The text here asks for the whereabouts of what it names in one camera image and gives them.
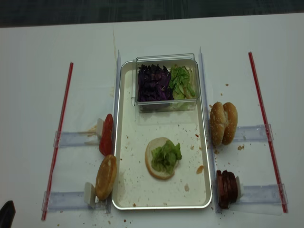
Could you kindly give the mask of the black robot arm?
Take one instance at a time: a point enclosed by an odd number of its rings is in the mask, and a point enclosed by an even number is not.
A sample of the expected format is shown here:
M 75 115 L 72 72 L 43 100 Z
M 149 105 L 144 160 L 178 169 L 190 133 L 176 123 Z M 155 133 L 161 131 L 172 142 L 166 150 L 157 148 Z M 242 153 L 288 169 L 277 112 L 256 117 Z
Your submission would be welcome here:
M 15 214 L 13 201 L 7 201 L 0 210 L 0 228 L 11 228 Z

